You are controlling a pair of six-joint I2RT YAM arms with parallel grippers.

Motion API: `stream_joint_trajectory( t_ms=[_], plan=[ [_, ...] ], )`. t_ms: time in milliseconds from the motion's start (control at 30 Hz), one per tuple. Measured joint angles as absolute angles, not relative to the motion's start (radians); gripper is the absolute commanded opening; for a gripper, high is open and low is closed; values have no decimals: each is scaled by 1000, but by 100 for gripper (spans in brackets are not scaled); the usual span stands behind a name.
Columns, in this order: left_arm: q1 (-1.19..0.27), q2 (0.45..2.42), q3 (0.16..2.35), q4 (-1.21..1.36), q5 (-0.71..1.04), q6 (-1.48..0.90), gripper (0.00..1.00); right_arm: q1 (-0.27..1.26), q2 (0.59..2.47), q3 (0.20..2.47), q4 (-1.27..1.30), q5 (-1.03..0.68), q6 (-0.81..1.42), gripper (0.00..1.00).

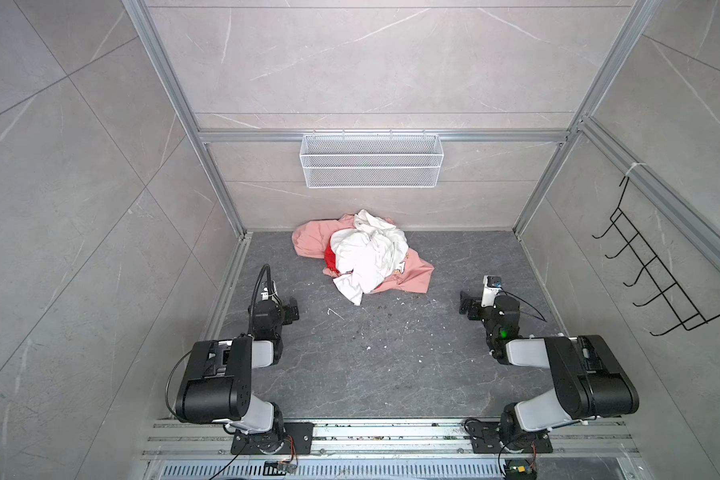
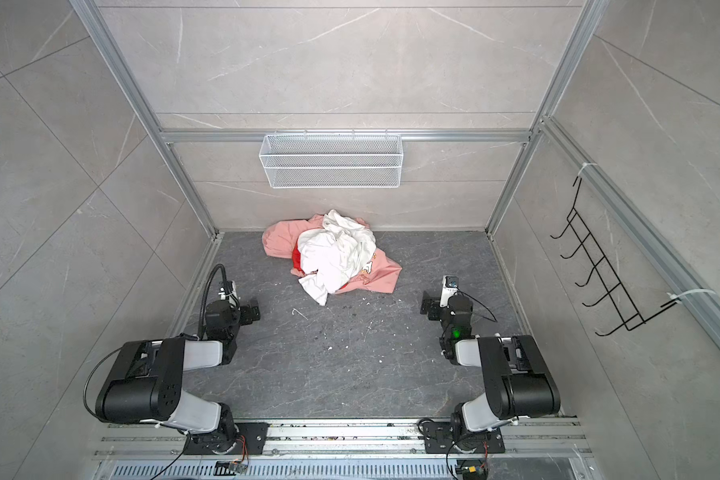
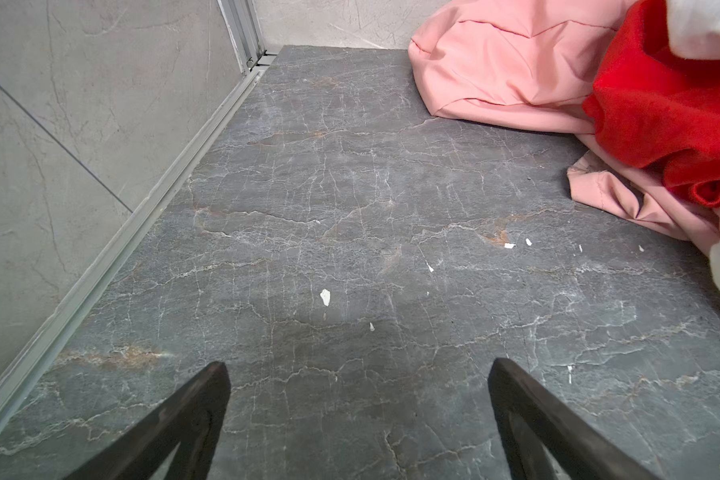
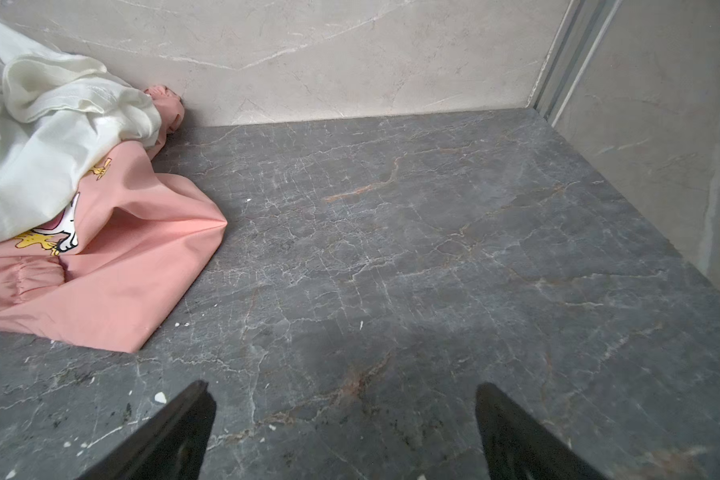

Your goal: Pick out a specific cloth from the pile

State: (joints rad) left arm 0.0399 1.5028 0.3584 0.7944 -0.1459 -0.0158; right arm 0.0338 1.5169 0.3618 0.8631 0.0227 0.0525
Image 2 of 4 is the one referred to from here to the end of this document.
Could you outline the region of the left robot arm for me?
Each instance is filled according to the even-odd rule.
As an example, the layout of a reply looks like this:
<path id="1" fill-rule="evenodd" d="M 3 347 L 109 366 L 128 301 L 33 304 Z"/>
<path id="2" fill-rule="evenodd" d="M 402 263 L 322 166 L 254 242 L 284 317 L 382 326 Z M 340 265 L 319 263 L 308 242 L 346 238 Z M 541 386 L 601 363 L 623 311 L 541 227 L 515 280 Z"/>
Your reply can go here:
<path id="1" fill-rule="evenodd" d="M 241 306 L 232 299 L 216 300 L 205 307 L 207 326 L 201 338 L 181 334 L 123 344 L 93 415 L 103 423 L 153 424 L 182 432 L 186 455 L 261 454 L 268 424 L 237 423 L 228 405 L 183 388 L 186 372 L 229 364 L 240 328 L 260 318 L 255 300 Z"/>

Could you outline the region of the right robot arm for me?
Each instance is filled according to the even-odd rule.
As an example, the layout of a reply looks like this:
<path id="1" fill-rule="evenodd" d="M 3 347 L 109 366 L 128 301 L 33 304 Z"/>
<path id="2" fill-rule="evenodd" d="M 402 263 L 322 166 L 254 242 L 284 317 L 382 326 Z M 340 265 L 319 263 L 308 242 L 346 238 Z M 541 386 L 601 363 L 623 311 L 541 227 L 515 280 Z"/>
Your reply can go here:
<path id="1" fill-rule="evenodd" d="M 420 313 L 440 324 L 442 356 L 453 365 L 480 369 L 483 381 L 483 392 L 457 405 L 448 423 L 419 422 L 427 452 L 472 451 L 485 445 L 489 453 L 502 453 L 502 426 L 559 413 L 559 390 L 532 336 L 474 335 L 472 298 L 453 289 L 438 299 L 424 293 Z"/>

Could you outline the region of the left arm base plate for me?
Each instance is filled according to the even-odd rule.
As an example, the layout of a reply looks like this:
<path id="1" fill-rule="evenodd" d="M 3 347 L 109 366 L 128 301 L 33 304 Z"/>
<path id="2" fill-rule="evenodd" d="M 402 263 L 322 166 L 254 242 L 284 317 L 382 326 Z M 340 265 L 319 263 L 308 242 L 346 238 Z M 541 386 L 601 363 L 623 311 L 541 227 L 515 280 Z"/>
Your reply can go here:
<path id="1" fill-rule="evenodd" d="M 267 440 L 269 424 L 265 422 L 236 423 L 228 430 L 220 427 L 214 432 L 191 434 L 185 455 L 261 455 Z"/>

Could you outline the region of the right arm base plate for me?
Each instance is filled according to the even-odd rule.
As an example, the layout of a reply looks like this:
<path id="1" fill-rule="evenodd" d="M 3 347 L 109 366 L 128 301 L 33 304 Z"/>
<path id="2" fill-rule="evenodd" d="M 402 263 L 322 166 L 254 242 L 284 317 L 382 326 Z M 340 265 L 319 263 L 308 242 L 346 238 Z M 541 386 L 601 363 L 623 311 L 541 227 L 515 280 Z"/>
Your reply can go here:
<path id="1" fill-rule="evenodd" d="M 487 453 L 502 454 L 506 451 L 499 430 L 485 432 L 458 431 L 448 422 L 420 419 L 416 423 L 419 436 L 424 440 L 427 454 Z"/>

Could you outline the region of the red cloth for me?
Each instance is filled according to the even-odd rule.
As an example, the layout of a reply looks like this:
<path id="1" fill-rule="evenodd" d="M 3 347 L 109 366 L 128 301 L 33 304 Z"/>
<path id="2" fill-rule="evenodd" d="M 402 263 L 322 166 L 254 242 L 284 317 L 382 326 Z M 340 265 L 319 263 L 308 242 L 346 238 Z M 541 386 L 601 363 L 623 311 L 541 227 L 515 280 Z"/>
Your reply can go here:
<path id="1" fill-rule="evenodd" d="M 300 253 L 297 245 L 295 245 L 292 250 L 291 259 L 292 259 L 292 265 L 293 265 L 293 270 L 295 271 L 295 275 L 303 276 L 304 271 L 301 268 L 301 253 Z"/>

